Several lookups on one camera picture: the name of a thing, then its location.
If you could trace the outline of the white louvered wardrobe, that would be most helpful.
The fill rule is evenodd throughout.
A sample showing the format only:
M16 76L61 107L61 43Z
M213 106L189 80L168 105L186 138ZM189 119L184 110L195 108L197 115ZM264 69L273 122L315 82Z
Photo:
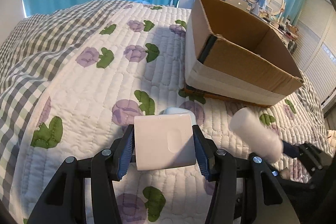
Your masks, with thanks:
M335 9L328 0L306 0L296 26L294 61L327 112L335 104Z

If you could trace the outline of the white rectangular box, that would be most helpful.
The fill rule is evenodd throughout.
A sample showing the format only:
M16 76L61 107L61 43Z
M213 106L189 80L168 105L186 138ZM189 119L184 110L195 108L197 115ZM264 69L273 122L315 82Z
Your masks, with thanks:
M162 114L134 118L137 170L179 168L196 163L190 114Z

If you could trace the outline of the floral quilted bedspread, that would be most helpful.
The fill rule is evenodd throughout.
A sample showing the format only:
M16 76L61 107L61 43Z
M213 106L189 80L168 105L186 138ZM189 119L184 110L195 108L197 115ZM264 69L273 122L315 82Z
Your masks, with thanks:
M228 128L244 105L182 91L190 12L102 0L17 24L1 46L1 201L17 223L27 223L65 158L96 155L136 115L190 110L206 138L247 158ZM250 108L281 139L331 155L320 101L302 75L275 106ZM131 164L113 186L123 223L205 223L214 190L197 164L149 172Z

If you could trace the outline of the brown cardboard box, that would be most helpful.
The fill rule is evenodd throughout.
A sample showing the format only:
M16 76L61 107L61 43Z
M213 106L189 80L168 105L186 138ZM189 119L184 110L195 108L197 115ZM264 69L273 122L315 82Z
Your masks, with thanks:
M303 83L268 24L221 0L195 0L186 27L184 92L271 107Z

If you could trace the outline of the white oval mirror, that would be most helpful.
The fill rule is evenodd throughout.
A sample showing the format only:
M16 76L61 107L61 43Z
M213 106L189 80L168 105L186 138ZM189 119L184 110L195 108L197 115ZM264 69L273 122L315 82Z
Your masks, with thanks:
M271 15L279 15L285 9L285 0L266 0L266 7Z

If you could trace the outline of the silver mini fridge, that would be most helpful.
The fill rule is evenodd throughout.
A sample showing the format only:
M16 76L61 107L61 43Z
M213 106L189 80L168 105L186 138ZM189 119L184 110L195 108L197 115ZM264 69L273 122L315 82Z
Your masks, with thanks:
M241 10L248 10L248 2L245 0L224 0L228 4L240 8Z

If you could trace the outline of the white cylindrical bottle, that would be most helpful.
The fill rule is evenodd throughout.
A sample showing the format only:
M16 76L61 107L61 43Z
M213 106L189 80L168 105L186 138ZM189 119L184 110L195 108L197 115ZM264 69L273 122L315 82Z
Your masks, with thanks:
M247 107L237 111L229 123L230 131L248 144L251 151L269 163L277 162L283 153L279 136L266 128Z

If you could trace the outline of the small light blue case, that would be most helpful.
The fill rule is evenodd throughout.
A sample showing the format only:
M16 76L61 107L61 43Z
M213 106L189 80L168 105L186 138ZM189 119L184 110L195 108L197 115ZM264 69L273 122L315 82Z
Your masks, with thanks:
M183 114L183 113L187 113L190 115L192 125L197 124L197 119L196 119L195 114L192 111L187 110L187 109L183 109L180 107L168 107L167 109L160 112L160 114Z

